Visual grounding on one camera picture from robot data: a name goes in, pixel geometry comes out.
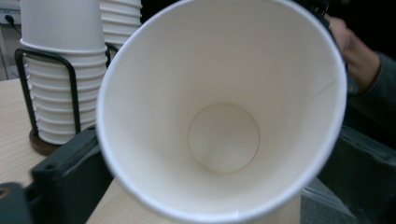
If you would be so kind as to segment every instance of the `sleeve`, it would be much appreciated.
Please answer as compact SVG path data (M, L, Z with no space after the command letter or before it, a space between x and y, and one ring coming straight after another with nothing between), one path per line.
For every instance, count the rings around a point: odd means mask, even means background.
M371 122L396 136L396 61L380 53L381 65L375 84L363 95L349 99L349 106Z

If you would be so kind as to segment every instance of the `stacked cup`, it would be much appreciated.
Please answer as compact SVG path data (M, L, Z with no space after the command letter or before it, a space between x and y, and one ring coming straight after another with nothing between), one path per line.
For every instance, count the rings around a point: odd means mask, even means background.
M73 65L80 129L93 125L107 61L99 2L21 0L21 26L23 46L56 53ZM25 61L38 135L62 145L76 134L68 70L52 60Z
M118 49L140 25L140 0L101 0L103 32L105 41Z

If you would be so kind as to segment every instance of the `hand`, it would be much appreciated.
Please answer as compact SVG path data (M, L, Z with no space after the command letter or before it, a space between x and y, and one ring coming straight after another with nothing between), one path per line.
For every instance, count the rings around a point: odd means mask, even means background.
M330 30L334 36L344 60L348 73L355 78L360 94L370 90L375 83L379 66L379 55L368 48L351 30L347 29L341 19L326 15Z

